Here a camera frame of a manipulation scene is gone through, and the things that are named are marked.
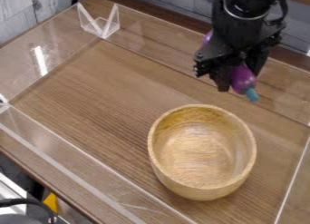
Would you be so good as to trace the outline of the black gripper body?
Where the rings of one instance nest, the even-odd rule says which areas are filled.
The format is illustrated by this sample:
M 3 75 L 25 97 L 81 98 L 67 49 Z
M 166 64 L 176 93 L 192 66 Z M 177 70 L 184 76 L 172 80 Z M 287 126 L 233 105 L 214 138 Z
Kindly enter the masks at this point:
M 251 46 L 280 43 L 287 15 L 288 0 L 213 0 L 213 31 L 248 56 Z

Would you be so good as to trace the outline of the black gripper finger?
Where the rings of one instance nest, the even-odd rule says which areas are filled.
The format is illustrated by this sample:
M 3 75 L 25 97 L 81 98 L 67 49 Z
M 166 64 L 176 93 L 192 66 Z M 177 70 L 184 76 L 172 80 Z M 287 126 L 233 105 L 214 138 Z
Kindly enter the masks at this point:
M 247 50 L 247 65 L 249 66 L 255 76 L 259 76 L 269 57 L 269 49 L 263 46 L 251 46 Z
M 218 91 L 228 92 L 232 84 L 233 66 L 225 64 L 214 64 L 210 71 L 210 78 L 213 79 Z

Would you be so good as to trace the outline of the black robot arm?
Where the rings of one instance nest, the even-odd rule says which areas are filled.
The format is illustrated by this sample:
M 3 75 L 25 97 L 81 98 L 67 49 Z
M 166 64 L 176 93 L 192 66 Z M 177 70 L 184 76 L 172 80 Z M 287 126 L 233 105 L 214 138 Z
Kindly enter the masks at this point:
M 288 0 L 213 0 L 213 30 L 194 54 L 194 74 L 209 75 L 218 91 L 233 87 L 233 72 L 259 76 L 287 28 Z

